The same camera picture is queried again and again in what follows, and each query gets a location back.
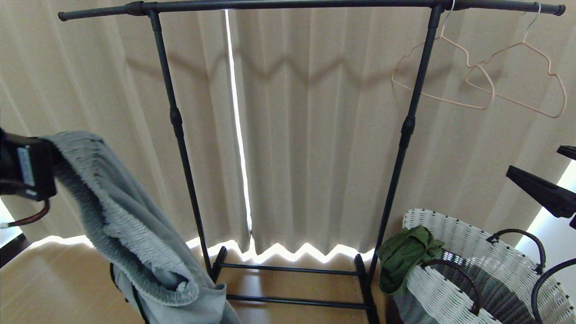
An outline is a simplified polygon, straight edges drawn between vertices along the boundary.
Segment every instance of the clothes hanger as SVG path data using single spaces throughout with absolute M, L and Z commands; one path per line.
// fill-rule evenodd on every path
M 488 60 L 482 61 L 482 62 L 478 63 L 477 66 L 480 66 L 481 64 L 488 64 L 488 63 L 490 63 L 490 61 L 491 61 L 496 55 L 498 55 L 498 54 L 500 54 L 500 53 L 502 53 L 502 52 L 504 52 L 504 51 L 507 51 L 507 50 L 509 50 L 509 49 L 511 49 L 511 48 L 517 47 L 517 46 L 525 46 L 525 47 L 527 47 L 528 49 L 530 49 L 530 50 L 538 53 L 540 56 L 542 56 L 543 58 L 545 58 L 546 61 L 548 61 L 548 75 L 551 76 L 551 77 L 555 77 L 555 78 L 558 80 L 558 84 L 560 84 L 560 89 L 562 90 L 562 96 L 564 97 L 564 103 L 563 103 L 563 105 L 562 105 L 562 108 L 560 109 L 560 112 L 559 112 L 558 114 L 556 114 L 556 115 L 551 115 L 551 114 L 548 114 L 547 112 L 544 112 L 544 111 L 542 111 L 542 110 L 540 110 L 540 109 L 534 108 L 534 107 L 529 106 L 529 105 L 524 104 L 524 103 L 521 103 L 521 102 L 518 101 L 518 100 L 514 100 L 514 99 L 512 99 L 512 98 L 509 98 L 509 97 L 500 95 L 500 94 L 498 94 L 498 93 L 496 93 L 496 95 L 497 95 L 498 97 L 500 97 L 500 98 L 506 99 L 506 100 L 508 100 L 508 101 L 512 101 L 512 102 L 515 103 L 515 104 L 519 104 L 519 105 L 521 105 L 521 106 L 523 106 L 523 107 L 526 107 L 526 108 L 528 108 L 528 109 L 530 109 L 530 110 L 536 111 L 536 112 L 538 112 L 538 113 L 540 113 L 540 114 L 542 114 L 542 115 L 544 115 L 544 116 L 546 116 L 546 117 L 558 118 L 562 113 L 564 113 L 564 110 L 566 109 L 566 103 L 567 103 L 566 88 L 564 87 L 564 83 L 562 82 L 562 78 L 560 78 L 560 76 L 557 75 L 556 73 L 552 73 L 552 60 L 550 60 L 550 57 L 549 57 L 548 55 L 546 55 L 546 54 L 543 53 L 542 51 L 538 50 L 538 49 L 535 48 L 534 46 L 531 46 L 530 44 L 526 43 L 526 37 L 528 36 L 528 31 L 530 30 L 530 27 L 532 27 L 532 24 L 534 24 L 534 22 L 535 22 L 536 19 L 538 18 L 538 15 L 540 14 L 540 11 L 542 10 L 542 5 L 541 5 L 539 2 L 535 2 L 535 3 L 538 4 L 538 13 L 537 13 L 536 16 L 534 17 L 534 20 L 532 20 L 532 22 L 531 22 L 531 23 L 528 25 L 528 27 L 526 28 L 526 32 L 524 33 L 524 38 L 522 39 L 522 41 L 519 42 L 519 43 L 510 45 L 510 46 L 508 46 L 508 47 L 506 47 L 506 48 L 503 48 L 503 49 L 497 51 L 496 53 L 492 54 L 492 56 L 491 56 Z M 485 92 L 490 93 L 490 91 L 488 91 L 488 90 L 486 90 L 486 89 L 484 89 L 484 88 L 481 88 L 481 87 L 479 87 L 479 86 L 477 86 L 477 85 L 475 85 L 475 84 L 473 84 L 473 83 L 470 82 L 469 76 L 470 76 L 470 74 L 472 73 L 473 70 L 474 70 L 474 68 L 472 68 L 472 69 L 468 72 L 468 75 L 466 75 L 466 83 L 467 83 L 467 84 L 470 84 L 471 86 L 473 86 L 473 87 L 475 87 L 475 88 L 477 88 L 477 89 L 480 89 L 480 90 L 482 90 L 482 91 L 485 91 Z
M 482 89 L 482 88 L 481 88 L 481 90 L 492 94 L 492 95 L 490 96 L 490 101 L 489 101 L 486 105 L 484 105 L 484 106 L 475 106 L 475 105 L 471 105 L 471 104 L 460 103 L 460 102 L 457 102 L 457 101 L 440 98 L 440 97 L 433 96 L 433 95 L 430 95 L 430 94 L 424 93 L 424 92 L 422 92 L 422 95 L 423 95 L 423 96 L 430 97 L 430 98 L 433 98 L 433 99 L 436 99 L 436 100 L 440 100 L 440 101 L 443 101 L 443 102 L 446 102 L 446 103 L 455 104 L 455 105 L 457 105 L 457 106 L 462 106 L 462 107 L 467 107 L 467 108 L 484 110 L 484 109 L 486 109 L 486 108 L 488 108 L 488 107 L 490 106 L 490 104 L 491 104 L 492 101 L 494 100 L 494 96 L 495 96 L 495 94 L 496 94 L 496 91 L 495 91 L 495 89 L 494 89 L 494 83 L 492 82 L 492 79 L 490 78 L 490 76 L 488 75 L 488 73 L 486 73 L 486 71 L 484 70 L 484 68 L 481 67 L 480 65 L 478 65 L 478 64 L 476 64 L 476 65 L 470 65 L 470 54 L 468 53 L 468 50 L 466 50 L 464 47 L 456 44 L 455 42 L 453 42 L 452 40 L 450 40 L 450 39 L 446 38 L 446 36 L 444 36 L 444 29 L 445 29 L 445 27 L 446 27 L 446 20 L 448 20 L 448 17 L 450 17 L 450 14 L 452 13 L 452 10 L 454 9 L 455 4 L 456 4 L 456 0 L 452 0 L 452 8 L 450 9 L 450 11 L 448 12 L 448 15 L 447 15 L 446 18 L 444 19 L 444 23 L 442 24 L 442 29 L 441 29 L 441 32 L 440 32 L 440 36 L 436 37 L 434 40 L 442 39 L 442 40 L 446 41 L 447 43 L 455 46 L 456 48 L 458 48 L 459 50 L 461 50 L 462 52 L 464 52 L 464 54 L 466 54 L 466 66 L 467 66 L 469 69 L 472 69 L 472 70 L 473 70 L 473 69 L 475 69 L 475 68 L 478 68 L 478 69 L 480 69 L 480 71 L 482 71 L 482 73 L 483 73 L 484 76 L 486 77 L 486 80 L 488 80 L 488 83 L 490 83 L 491 91 L 488 91 L 488 90 L 485 90 L 485 89 Z M 399 86 L 402 86 L 403 88 L 406 88 L 406 89 L 408 89 L 408 90 L 412 90 L 412 91 L 414 90 L 414 88 L 412 88 L 412 87 L 410 87 L 410 86 L 407 86 L 407 85 L 405 85 L 405 84 L 402 84 L 402 83 L 396 81 L 396 80 L 394 79 L 394 75 L 396 74 L 396 71 L 398 70 L 398 67 L 400 66 L 400 64 L 402 63 L 402 61 L 403 61 L 404 59 L 409 58 L 410 56 L 412 56 L 412 53 L 414 52 L 414 50 L 416 50 L 418 47 L 421 47 L 421 46 L 424 46 L 424 43 L 420 43 L 420 44 L 414 46 L 414 47 L 410 50 L 410 53 L 409 53 L 408 55 L 403 56 L 403 57 L 398 61 L 398 63 L 397 63 L 396 66 L 394 67 L 394 72 L 392 72 L 392 82 L 394 82 L 395 84 L 398 84 Z

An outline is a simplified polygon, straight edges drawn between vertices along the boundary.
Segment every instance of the wooden floor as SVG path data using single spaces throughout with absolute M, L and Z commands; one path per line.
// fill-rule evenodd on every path
M 199 248 L 194 249 L 198 255 Z M 227 262 L 240 263 L 234 251 Z M 309 255 L 297 262 L 280 256 L 266 265 L 354 270 L 350 257 L 340 255 L 323 264 Z M 222 269 L 219 282 L 228 292 L 245 295 L 300 297 L 361 302 L 356 277 L 309 273 Z M 381 323 L 384 296 L 373 284 Z M 367 323 L 361 310 L 274 303 L 232 302 L 244 323 Z M 0 270 L 0 323 L 2 324 L 125 324 L 143 323 L 110 280 L 108 262 L 83 243 L 33 244 Z

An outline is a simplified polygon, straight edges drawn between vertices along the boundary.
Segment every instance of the black metal garment rack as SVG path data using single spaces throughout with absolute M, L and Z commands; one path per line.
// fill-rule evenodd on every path
M 181 2 L 131 2 L 124 6 L 106 7 L 98 9 L 79 10 L 75 12 L 60 12 L 58 17 L 62 21 L 87 18 L 87 17 L 101 17 L 112 16 L 119 14 L 129 14 L 132 16 L 148 16 L 152 24 L 152 30 L 156 38 L 156 46 L 158 48 L 158 56 L 160 57 L 160 65 L 162 67 L 162 74 L 164 76 L 164 83 L 166 85 L 166 92 L 168 94 L 168 102 L 170 105 L 170 121 L 174 127 L 174 134 L 178 141 L 180 150 L 180 157 L 184 167 L 184 174 L 186 183 L 188 185 L 188 192 L 194 211 L 194 218 L 198 228 L 198 235 L 200 236 L 200 245 L 204 255 L 204 262 L 206 269 L 211 278 L 216 282 L 218 275 L 222 268 L 242 268 L 242 269 L 258 269 L 258 270 L 276 270 L 288 272 L 307 272 L 307 273 L 324 273 L 332 275 L 356 276 L 358 277 L 363 302 L 362 303 L 347 303 L 347 302 L 332 302 L 325 300 L 312 300 L 312 299 L 297 299 L 297 298 L 280 298 L 280 297 L 260 297 L 260 296 L 243 296 L 243 295 L 228 295 L 229 300 L 244 300 L 250 302 L 272 302 L 272 303 L 285 303 L 285 304 L 299 304 L 311 306 L 324 306 L 324 307 L 337 307 L 337 308 L 352 308 L 366 310 L 368 322 L 370 324 L 379 324 L 376 305 L 372 298 L 370 289 L 374 272 L 376 270 L 377 256 L 376 250 L 382 244 L 386 225 L 392 210 L 392 203 L 396 194 L 396 187 L 400 179 L 400 172 L 404 163 L 404 157 L 410 138 L 414 132 L 416 122 L 416 109 L 422 92 L 422 86 L 426 77 L 426 70 L 430 55 L 432 53 L 432 46 L 436 36 L 436 29 L 440 22 L 440 15 L 444 10 L 452 8 L 452 0 L 196 0 L 196 1 L 181 1 Z M 287 9 L 287 8 L 313 8 L 313 7 L 429 7 L 431 8 L 430 20 L 428 23 L 428 32 L 426 34 L 426 42 L 420 59 L 420 66 L 416 76 L 414 91 L 408 108 L 408 114 L 401 128 L 401 137 L 392 172 L 392 179 L 382 213 L 382 220 L 378 230 L 378 239 L 376 241 L 374 255 L 370 264 L 370 269 L 367 272 L 364 268 L 364 262 L 358 254 L 354 258 L 356 271 L 340 271 L 340 270 L 320 270 L 320 269 L 305 269 L 305 268 L 286 268 L 275 266 L 260 266 L 260 265 L 241 265 L 225 263 L 226 248 L 222 247 L 213 265 L 210 264 L 208 250 L 206 247 L 206 239 L 204 236 L 204 228 L 202 226 L 202 219 L 200 218 L 200 209 L 198 208 L 198 199 L 196 198 L 196 190 L 194 188 L 194 181 L 192 180 L 192 172 L 190 169 L 190 161 L 188 160 L 188 153 L 184 140 L 184 130 L 182 128 L 182 117 L 180 110 L 176 105 L 176 97 L 172 86 L 172 78 L 170 77 L 170 70 L 168 67 L 168 58 L 166 57 L 166 49 L 164 47 L 164 40 L 162 38 L 162 27 L 160 25 L 159 14 L 162 12 L 184 12 L 184 11 L 203 11 L 203 10 L 223 10 L 223 9 Z M 484 8 L 484 9 L 498 9 L 498 10 L 514 10 L 522 12 L 539 12 L 545 14 L 553 14 L 560 16 L 566 11 L 564 5 L 546 5 L 538 4 L 537 2 L 520 2 L 508 0 L 456 0 L 453 10 L 463 10 L 468 8 Z

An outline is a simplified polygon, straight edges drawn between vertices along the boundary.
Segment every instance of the green garment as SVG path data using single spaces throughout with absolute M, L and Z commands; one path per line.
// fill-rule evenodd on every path
M 380 258 L 380 290 L 398 295 L 406 288 L 406 276 L 417 264 L 442 256 L 444 242 L 435 240 L 430 231 L 419 225 L 403 228 L 384 242 L 376 252 Z

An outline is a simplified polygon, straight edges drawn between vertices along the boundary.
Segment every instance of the curtain fold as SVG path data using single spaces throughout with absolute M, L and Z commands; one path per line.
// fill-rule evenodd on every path
M 231 13 L 257 253 L 276 242 L 292 252 L 308 242 L 325 254 L 336 244 L 373 247 L 411 96 L 392 86 L 391 74 L 423 41 L 428 16 L 429 9 L 410 8 Z M 486 111 L 421 98 L 388 235 L 410 208 L 438 210 L 488 231 L 529 226 L 539 206 L 505 174 L 514 164 L 554 182 L 569 162 L 555 150 L 576 140 L 574 17 L 573 9 L 561 17 L 540 15 L 528 37 L 550 55 L 569 92 L 559 119 L 498 98 Z M 522 40 L 532 19 L 495 10 L 454 12 L 446 35 L 476 63 Z M 397 73 L 410 86 L 421 52 Z M 545 60 L 525 48 L 495 58 L 487 70 L 499 93 L 548 112 L 561 106 Z M 464 54 L 437 42 L 425 91 L 487 102 L 488 94 L 463 82 L 467 72 Z M 482 84 L 476 74 L 472 80 Z
M 2 127 L 22 135 L 101 135 L 174 223 L 197 237 L 194 214 L 150 21 L 116 16 L 62 23 L 58 11 L 113 1 L 2 1 Z M 209 245 L 248 248 L 223 12 L 161 14 L 176 100 Z M 31 240 L 82 234 L 74 201 L 58 186 L 51 213 L 22 230 Z M 2 197 L 15 218 L 33 203 Z

